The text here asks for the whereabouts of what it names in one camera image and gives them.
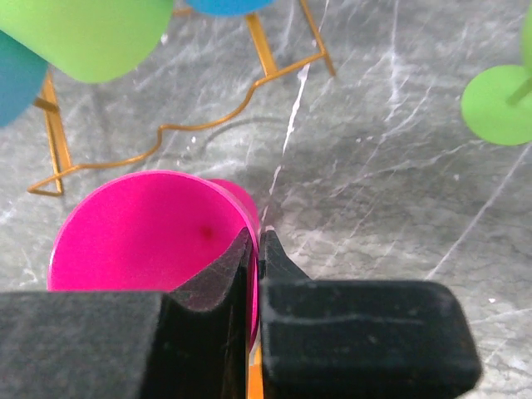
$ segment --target gold wire stand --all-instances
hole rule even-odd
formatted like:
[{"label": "gold wire stand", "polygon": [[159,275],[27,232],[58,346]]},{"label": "gold wire stand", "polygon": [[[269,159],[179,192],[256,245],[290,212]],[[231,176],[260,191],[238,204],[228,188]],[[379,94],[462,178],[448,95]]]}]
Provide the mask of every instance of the gold wire stand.
[{"label": "gold wire stand", "polygon": [[[209,129],[210,127],[221,125],[240,114],[244,110],[244,108],[249,104],[249,102],[251,101],[251,97],[259,87],[269,81],[272,81],[281,76],[296,71],[311,62],[323,59],[327,65],[331,76],[335,76],[336,72],[334,70],[333,62],[331,61],[331,57],[329,56],[325,44],[323,44],[322,36],[319,32],[316,22],[314,21],[312,13],[310,12],[307,0],[299,1],[303,8],[305,17],[308,20],[308,24],[310,25],[310,28],[313,32],[314,39],[316,40],[316,44],[319,49],[318,53],[306,57],[301,61],[295,62],[290,66],[278,69],[275,59],[273,58],[272,50],[268,43],[268,38],[266,37],[266,33],[264,32],[262,24],[260,23],[259,15],[256,12],[247,15],[245,19],[248,23],[249,32],[251,33],[251,37],[253,38],[255,48],[259,55],[259,60],[264,70],[264,77],[258,79],[251,85],[244,100],[240,103],[240,105],[237,106],[226,116],[218,119],[217,121],[206,122],[200,125],[161,125],[159,126],[156,132],[157,141],[155,145],[151,147],[151,149],[149,149],[147,152],[128,158],[126,160],[118,160],[116,162],[106,162],[98,164],[72,164],[67,138],[65,137],[65,132],[63,130],[61,111],[59,109],[56,92],[53,87],[52,76],[48,73],[42,88],[41,97],[38,97],[35,100],[34,105],[44,110],[48,135],[48,145],[50,146],[50,155],[52,156],[53,175],[30,186],[27,191],[32,194],[58,197],[63,195],[64,193],[62,178],[74,172],[77,172],[78,170],[109,169],[116,168],[119,166],[130,165],[142,161],[148,158],[150,155],[153,155],[160,148],[162,144],[163,133],[165,131],[201,131],[203,129]],[[173,12],[174,17],[180,17],[188,15],[190,13],[192,13],[192,9],[189,7],[175,10]],[[42,188],[43,186],[54,181],[56,184],[55,191],[44,190]]]}]

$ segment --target blue object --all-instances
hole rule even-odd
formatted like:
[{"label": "blue object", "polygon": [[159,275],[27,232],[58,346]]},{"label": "blue object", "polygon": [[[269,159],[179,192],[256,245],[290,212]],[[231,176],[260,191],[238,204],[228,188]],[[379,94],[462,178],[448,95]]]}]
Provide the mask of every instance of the blue object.
[{"label": "blue object", "polygon": [[216,17],[235,17],[258,11],[273,0],[187,0],[196,12]]},{"label": "blue object", "polygon": [[47,68],[46,61],[0,31],[0,127],[33,103]]}]

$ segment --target pink plastic object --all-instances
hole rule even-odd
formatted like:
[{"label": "pink plastic object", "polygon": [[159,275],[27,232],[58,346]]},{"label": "pink plastic object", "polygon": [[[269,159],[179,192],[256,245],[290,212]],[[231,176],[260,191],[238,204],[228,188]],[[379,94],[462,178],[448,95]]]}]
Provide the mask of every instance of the pink plastic object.
[{"label": "pink plastic object", "polygon": [[54,243],[50,291],[171,291],[215,261],[242,228],[253,237],[251,343],[258,328],[259,213],[227,180],[174,171],[125,175],[86,197]]}]

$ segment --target green disc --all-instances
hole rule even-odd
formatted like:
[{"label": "green disc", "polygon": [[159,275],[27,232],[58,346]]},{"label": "green disc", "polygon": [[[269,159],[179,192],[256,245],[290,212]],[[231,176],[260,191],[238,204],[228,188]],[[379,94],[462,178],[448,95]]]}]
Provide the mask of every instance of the green disc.
[{"label": "green disc", "polygon": [[531,76],[522,66],[496,66],[475,77],[462,95],[464,122],[481,139],[498,145],[532,140],[532,92],[512,106],[509,99]]}]

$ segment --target gray marble countertop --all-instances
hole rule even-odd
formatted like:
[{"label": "gray marble countertop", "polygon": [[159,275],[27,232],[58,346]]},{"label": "gray marble countertop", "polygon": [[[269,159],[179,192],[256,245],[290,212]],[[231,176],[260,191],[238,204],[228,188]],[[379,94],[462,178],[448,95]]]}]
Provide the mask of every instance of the gray marble countertop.
[{"label": "gray marble countertop", "polygon": [[[313,278],[420,278],[448,285],[485,375],[467,397],[532,397],[532,151],[478,140],[460,118],[477,73],[519,63],[526,0],[311,0],[337,67],[270,82],[237,119],[169,133],[141,165],[85,171],[60,199],[26,193],[51,173],[42,113],[1,131],[0,288],[44,289],[73,207],[134,170],[234,180]],[[297,2],[261,12],[278,58],[315,52]],[[55,73],[77,162],[148,149],[163,122],[199,123],[242,101],[262,70],[242,18],[176,18],[152,56],[112,83]]]}]

